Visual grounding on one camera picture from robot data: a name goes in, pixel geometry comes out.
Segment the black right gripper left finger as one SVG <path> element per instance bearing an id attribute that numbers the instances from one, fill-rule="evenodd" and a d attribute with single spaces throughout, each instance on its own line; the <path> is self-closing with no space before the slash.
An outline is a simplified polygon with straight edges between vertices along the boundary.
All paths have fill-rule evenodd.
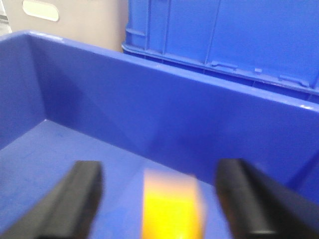
<path id="1" fill-rule="evenodd" d="M 100 161 L 76 161 L 68 173 L 2 239 L 86 239 L 103 192 Z"/>

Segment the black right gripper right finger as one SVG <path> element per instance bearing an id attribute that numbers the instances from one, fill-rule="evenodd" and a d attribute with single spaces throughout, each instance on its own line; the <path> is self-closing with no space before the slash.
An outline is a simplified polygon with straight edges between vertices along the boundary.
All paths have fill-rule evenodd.
<path id="1" fill-rule="evenodd" d="M 319 206 L 243 159 L 221 159 L 215 189 L 234 239 L 317 239 Z"/>

